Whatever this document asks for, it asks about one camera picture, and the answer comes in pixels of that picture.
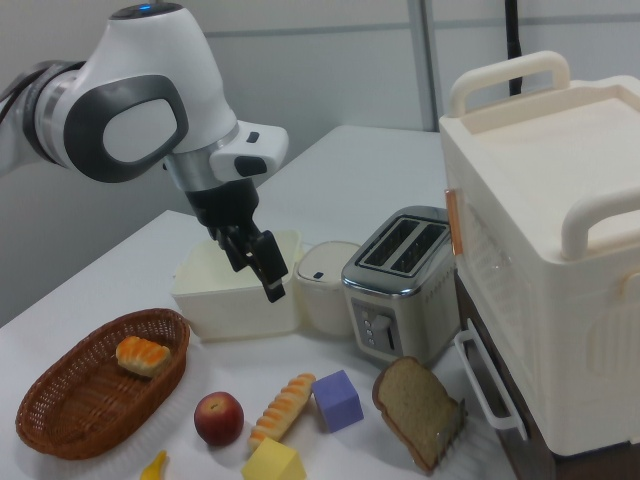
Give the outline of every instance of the table surface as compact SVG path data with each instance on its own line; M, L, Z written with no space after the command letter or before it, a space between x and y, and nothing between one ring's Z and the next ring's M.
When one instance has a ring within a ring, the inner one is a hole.
M403 207L444 207L445 184L438 134L344 126L259 187L254 218L261 229L299 230L306 248L330 240L361 244ZM174 392L131 437L99 457L61 460L20 441L15 415L38 377L120 315L152 307L179 311L169 293L173 274L205 239L195 217L165 212L0 329L0 478L138 479L165 449L165 480L238 479L251 426L280 388L303 371L321 378L339 370L358 391L364 420L331 434L309 402L282 439L300 453L308 478L424 478L373 405L371 390L382 365L353 339L336 340L310 327L227 342L201 342L192 335L187 369ZM466 400L469 415L432 478L515 478L453 347L433 371L453 398ZM207 447L193 426L195 405L217 390L236 396L245 413L240 439L221 449Z

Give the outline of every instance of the bread roll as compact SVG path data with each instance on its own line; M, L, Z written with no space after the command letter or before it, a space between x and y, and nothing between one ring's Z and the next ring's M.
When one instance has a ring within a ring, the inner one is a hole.
M155 377L169 363L171 352L156 342L130 336L116 347L116 358L118 365L130 372L144 377Z

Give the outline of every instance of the red apple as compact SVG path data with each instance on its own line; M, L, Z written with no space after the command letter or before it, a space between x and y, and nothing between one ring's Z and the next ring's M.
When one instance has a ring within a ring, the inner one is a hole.
M244 411L231 394L214 392L200 400L193 422L205 442L214 447L224 447L240 436Z

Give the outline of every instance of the bread slice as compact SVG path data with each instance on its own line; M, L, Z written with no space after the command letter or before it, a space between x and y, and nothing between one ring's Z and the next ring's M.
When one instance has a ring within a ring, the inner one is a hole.
M373 385L373 403L404 443L413 460L427 474L438 463L438 432L457 414L458 402L449 397L438 377L414 357L401 357L383 370Z

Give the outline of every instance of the plastic handle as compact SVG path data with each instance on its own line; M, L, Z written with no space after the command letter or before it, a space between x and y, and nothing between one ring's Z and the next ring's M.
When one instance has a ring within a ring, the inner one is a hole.
M484 412L485 417L487 417L487 421L493 428L497 430L508 430L511 428L517 428L518 431L520 432L520 436L522 437L522 439L526 440L527 430L524 426L524 422L522 421L522 418L520 417L520 414L516 410L516 406L514 405L513 400L511 400L511 396L509 395L507 388L504 386L504 383L502 383L502 379L500 378L500 375L498 374L496 367L493 365L493 362L491 361L491 357L489 357L489 353L487 352L487 349L484 348L484 344L482 343L482 340L478 335L478 331L475 329L475 326L473 325L473 322L471 320L468 320L468 325L469 325L469 330L463 330L459 332L453 339L453 342L456 346L456 349L458 350L458 353L460 354L460 359L462 360L464 369L467 373L467 376L469 377L469 381L471 382L473 391L476 393L476 396L480 401L480 406L482 407L482 411ZM480 353L480 357L482 358L482 361L487 366L487 369L489 370L489 373L491 374L491 378L496 384L496 387L498 387L500 396L502 397L504 404L506 405L507 409L509 410L509 413L511 414L509 417L496 417L491 411L491 407L489 406L487 397L485 397L484 392L480 387L480 383L478 382L478 379L476 377L476 374L473 373L471 364L469 363L469 360L467 359L467 355L464 352L464 345L463 345L464 342L471 342L471 341L476 344L476 347L478 348L478 352Z
M470 70L462 74L451 87L449 116L452 118L463 116L466 113L467 96L476 90L549 70L553 75L553 87L556 90L569 87L569 64L562 55L550 51L532 53Z
M587 253L589 229L605 218L640 210L640 188L586 197L578 201L562 222L562 256L579 260Z

